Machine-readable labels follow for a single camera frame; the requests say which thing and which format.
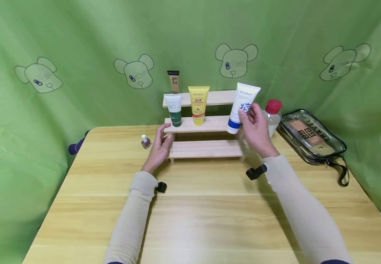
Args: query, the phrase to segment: yellow tube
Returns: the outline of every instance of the yellow tube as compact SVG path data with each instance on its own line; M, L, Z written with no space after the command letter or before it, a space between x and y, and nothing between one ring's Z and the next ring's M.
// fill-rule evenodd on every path
M194 125L204 124L209 86L188 86Z

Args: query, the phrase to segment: black strap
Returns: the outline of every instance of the black strap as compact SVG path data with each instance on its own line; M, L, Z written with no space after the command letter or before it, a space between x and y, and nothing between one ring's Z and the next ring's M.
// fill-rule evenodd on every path
M336 162L334 162L333 159L329 159L327 161L327 164L330 166L330 167L333 167L335 169L337 169L338 167L340 167L342 169L342 172L340 173L340 176L339 176L339 179L337 180L337 183L342 186L342 187L346 187L349 185L349 171L347 169L347 165L346 165L346 160L339 155L339 157L341 159L343 159L345 165L340 165L340 164L337 164Z

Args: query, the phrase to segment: wooden shelf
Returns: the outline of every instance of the wooden shelf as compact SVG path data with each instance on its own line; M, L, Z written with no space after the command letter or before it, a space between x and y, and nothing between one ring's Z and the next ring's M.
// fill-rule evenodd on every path
M208 92L207 106L231 105L235 100L236 90ZM188 92L181 93L182 107L191 105L191 96ZM166 99L163 97L163 107L167 107Z
M218 115L205 117L204 124L197 126L193 124L193 117L182 117L182 125L174 127L171 125L165 128L165 133L193 133L193 132L220 132L226 131L228 115ZM171 123L170 118L166 118L165 123Z
M236 90L208 92L207 106L231 105L235 100ZM182 107L191 105L191 97L188 92L181 93ZM193 124L193 117L182 117L182 125L165 128L165 133L171 133L173 139L177 133L193 132L222 132L227 130L228 115L205 117L204 124L197 126ZM244 160L248 152L248 145L243 140L243 134L236 134L234 140L205 140L205 141L174 141L170 149L169 159L174 164L176 158L229 158L240 157Z
M247 152L244 140L208 140L173 142L168 158L228 158Z

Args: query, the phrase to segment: table surface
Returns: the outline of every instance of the table surface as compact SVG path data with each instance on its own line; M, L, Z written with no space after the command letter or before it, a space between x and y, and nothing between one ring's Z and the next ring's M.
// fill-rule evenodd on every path
M157 126L91 130L23 264L101 264L135 172L149 153ZM355 263L381 263L381 214L351 177L302 161L275 133L301 182L327 208ZM176 159L157 175L167 183L149 213L141 264L305 263L277 196L265 177L245 171L259 158Z

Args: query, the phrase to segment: travel pouch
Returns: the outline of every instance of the travel pouch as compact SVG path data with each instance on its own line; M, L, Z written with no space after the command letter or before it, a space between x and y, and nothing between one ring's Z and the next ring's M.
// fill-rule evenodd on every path
M346 144L325 128L316 117L306 110L296 110L283 115L277 131L308 164L341 168L337 183L344 187L349 185L346 161L341 156L346 151ZM345 165L337 164L337 158L342 158Z

